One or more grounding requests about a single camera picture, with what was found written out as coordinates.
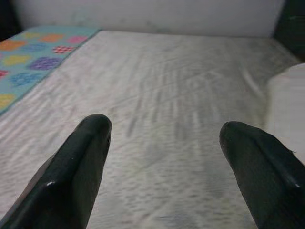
bed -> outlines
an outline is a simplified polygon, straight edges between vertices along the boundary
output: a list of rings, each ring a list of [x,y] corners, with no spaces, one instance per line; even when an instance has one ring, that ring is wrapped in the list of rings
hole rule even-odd
[[[0,116],[0,216],[100,113],[112,143],[89,229],[255,229],[219,130],[264,126],[268,80],[298,63],[273,39],[97,33]]]

white mattress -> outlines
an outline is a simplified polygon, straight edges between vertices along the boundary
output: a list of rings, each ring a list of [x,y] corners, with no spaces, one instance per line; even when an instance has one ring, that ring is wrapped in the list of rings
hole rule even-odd
[[[218,144],[297,61],[270,39],[102,31],[0,117],[0,216],[85,116],[113,122],[90,229],[255,228]]]

dark green object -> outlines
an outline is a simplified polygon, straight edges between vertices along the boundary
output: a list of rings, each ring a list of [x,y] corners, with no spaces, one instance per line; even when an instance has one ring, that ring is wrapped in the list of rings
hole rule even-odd
[[[34,175],[1,229],[84,229],[102,180],[111,122],[86,117]]]
[[[305,61],[305,0],[287,0],[274,38]]]
[[[259,229],[305,229],[305,167],[293,152],[240,122],[222,127],[220,144]]]

colorful blanket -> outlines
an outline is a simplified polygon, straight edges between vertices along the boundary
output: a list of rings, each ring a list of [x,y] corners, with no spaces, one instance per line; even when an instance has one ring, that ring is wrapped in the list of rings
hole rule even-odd
[[[0,42],[0,114],[97,31],[84,27],[40,26]]]

white pillow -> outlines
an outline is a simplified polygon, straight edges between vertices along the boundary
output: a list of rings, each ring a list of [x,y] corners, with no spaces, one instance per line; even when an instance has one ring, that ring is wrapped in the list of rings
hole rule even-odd
[[[305,63],[268,82],[265,131],[274,135],[305,165]]]

